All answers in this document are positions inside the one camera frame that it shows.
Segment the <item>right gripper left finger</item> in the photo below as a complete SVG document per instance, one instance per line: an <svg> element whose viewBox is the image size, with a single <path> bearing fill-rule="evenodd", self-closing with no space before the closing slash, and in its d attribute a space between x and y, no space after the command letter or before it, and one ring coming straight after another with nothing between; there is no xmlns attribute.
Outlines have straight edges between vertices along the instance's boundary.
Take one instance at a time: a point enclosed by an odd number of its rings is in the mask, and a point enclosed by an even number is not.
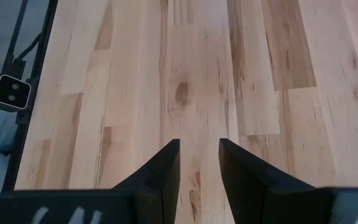
<svg viewBox="0 0 358 224"><path fill-rule="evenodd" d="M0 193L0 224L174 224L180 140L111 189Z"/></svg>

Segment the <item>black aluminium table frame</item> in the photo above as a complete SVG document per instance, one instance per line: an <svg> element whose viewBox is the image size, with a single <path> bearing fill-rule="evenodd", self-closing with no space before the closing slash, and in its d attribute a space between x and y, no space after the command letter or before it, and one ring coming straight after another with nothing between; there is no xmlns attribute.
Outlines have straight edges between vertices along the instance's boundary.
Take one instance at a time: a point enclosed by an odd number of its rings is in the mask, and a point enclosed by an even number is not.
<svg viewBox="0 0 358 224"><path fill-rule="evenodd" d="M38 47L35 54L32 73L30 78L28 79L29 83L32 84L32 93L29 98L29 105L27 109L25 111L19 111L16 116L17 131L13 144L13 150L9 158L6 177L4 179L4 183L1 190L2 192L13 191L16 184L19 166L24 150L25 139L27 137L29 124L31 121L31 115L37 96L40 77L42 76L42 68L44 65L45 54L48 47L55 12L57 10L57 4L58 0L49 0L48 2L48 8L46 10L44 24L40 33L40 40L38 42Z"/></svg>

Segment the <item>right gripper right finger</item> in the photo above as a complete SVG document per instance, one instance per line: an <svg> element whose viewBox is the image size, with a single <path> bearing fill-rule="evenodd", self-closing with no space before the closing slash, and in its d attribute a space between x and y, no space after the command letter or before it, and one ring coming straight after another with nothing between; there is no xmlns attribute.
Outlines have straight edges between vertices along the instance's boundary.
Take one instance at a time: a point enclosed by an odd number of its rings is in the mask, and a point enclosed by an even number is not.
<svg viewBox="0 0 358 224"><path fill-rule="evenodd" d="M236 224L358 224L358 187L314 187L226 138L219 165Z"/></svg>

